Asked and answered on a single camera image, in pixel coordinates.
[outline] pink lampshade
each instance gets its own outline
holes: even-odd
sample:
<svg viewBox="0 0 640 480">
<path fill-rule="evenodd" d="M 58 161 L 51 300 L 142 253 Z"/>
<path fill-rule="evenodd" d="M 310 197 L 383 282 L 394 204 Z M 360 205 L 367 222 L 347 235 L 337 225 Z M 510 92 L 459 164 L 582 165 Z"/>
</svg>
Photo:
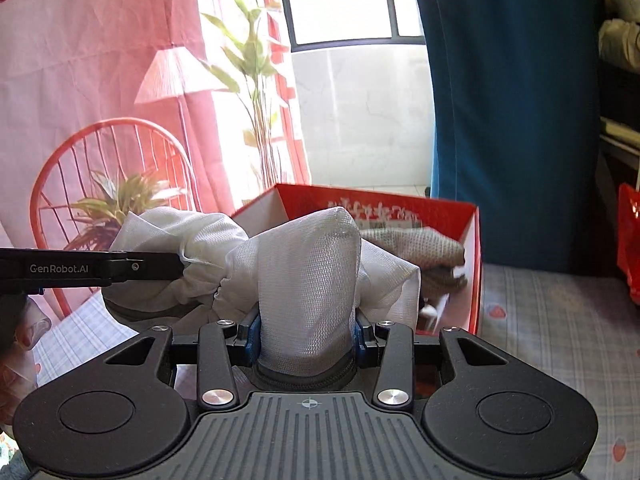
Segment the pink lampshade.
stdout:
<svg viewBox="0 0 640 480">
<path fill-rule="evenodd" d="M 140 85 L 136 104 L 226 87 L 184 46 L 158 50 Z"/>
</svg>

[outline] plaid bedsheet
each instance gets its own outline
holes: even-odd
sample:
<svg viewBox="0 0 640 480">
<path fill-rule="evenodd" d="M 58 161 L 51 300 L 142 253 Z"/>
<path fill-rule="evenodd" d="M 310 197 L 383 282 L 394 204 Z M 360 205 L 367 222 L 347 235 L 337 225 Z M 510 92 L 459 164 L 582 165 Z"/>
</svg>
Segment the plaid bedsheet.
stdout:
<svg viewBox="0 0 640 480">
<path fill-rule="evenodd" d="M 479 335 L 582 393 L 600 431 L 584 469 L 591 480 L 640 479 L 640 316 L 624 283 L 484 266 Z M 135 332 L 116 323 L 100 294 L 34 349 L 44 384 Z M 193 367 L 176 389 L 193 399 Z"/>
</svg>

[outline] dark teal curtain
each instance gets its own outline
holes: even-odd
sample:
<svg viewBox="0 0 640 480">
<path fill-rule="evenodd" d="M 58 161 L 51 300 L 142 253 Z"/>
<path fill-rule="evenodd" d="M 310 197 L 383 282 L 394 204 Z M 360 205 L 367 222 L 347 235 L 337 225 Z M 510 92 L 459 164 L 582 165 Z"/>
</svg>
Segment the dark teal curtain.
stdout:
<svg viewBox="0 0 640 480">
<path fill-rule="evenodd" d="M 418 0 L 432 196 L 480 208 L 483 259 L 569 272 L 598 149 L 603 0 Z"/>
</svg>

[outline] green plant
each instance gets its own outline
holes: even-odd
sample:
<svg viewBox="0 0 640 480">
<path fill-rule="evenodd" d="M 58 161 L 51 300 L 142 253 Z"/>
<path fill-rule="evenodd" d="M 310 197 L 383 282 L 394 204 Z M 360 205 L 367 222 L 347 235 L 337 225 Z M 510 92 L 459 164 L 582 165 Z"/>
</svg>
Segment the green plant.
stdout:
<svg viewBox="0 0 640 480">
<path fill-rule="evenodd" d="M 102 197 L 86 197 L 70 205 L 78 211 L 73 220 L 86 227 L 68 243 L 65 251 L 82 248 L 107 251 L 129 212 L 140 215 L 186 193 L 152 173 L 134 174 L 118 183 L 99 171 L 92 171 L 91 176 Z"/>
<path fill-rule="evenodd" d="M 248 33 L 245 41 L 238 39 L 225 23 L 216 16 L 204 14 L 203 16 L 215 25 L 230 41 L 229 45 L 222 47 L 226 58 L 242 75 L 239 82 L 228 72 L 214 64 L 203 62 L 203 65 L 226 85 L 230 92 L 238 94 L 251 121 L 251 129 L 242 132 L 244 142 L 249 146 L 255 146 L 260 154 L 260 172 L 263 187 L 271 187 L 282 179 L 280 164 L 276 163 L 273 146 L 271 144 L 271 131 L 278 119 L 278 112 L 273 110 L 274 99 L 267 92 L 270 78 L 278 74 L 278 69 L 271 61 L 271 54 L 275 46 L 283 46 L 266 36 L 262 38 L 260 20 L 267 12 L 280 10 L 277 3 L 268 2 L 265 6 L 259 0 L 233 0 L 246 19 Z M 246 96 L 241 96 L 241 87 L 246 90 Z"/>
</svg>

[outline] red box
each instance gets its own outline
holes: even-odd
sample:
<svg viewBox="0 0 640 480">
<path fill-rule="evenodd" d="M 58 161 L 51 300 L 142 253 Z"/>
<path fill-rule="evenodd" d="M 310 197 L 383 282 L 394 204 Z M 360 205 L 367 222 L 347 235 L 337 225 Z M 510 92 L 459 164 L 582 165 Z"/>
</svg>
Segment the red box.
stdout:
<svg viewBox="0 0 640 480">
<path fill-rule="evenodd" d="M 478 208 L 465 202 L 337 187 L 276 184 L 236 211 L 232 218 L 251 237 L 314 211 L 342 206 L 360 228 L 431 227 L 465 247 L 468 283 L 438 306 L 438 332 L 459 326 L 475 334 L 480 305 L 480 228 Z"/>
</svg>

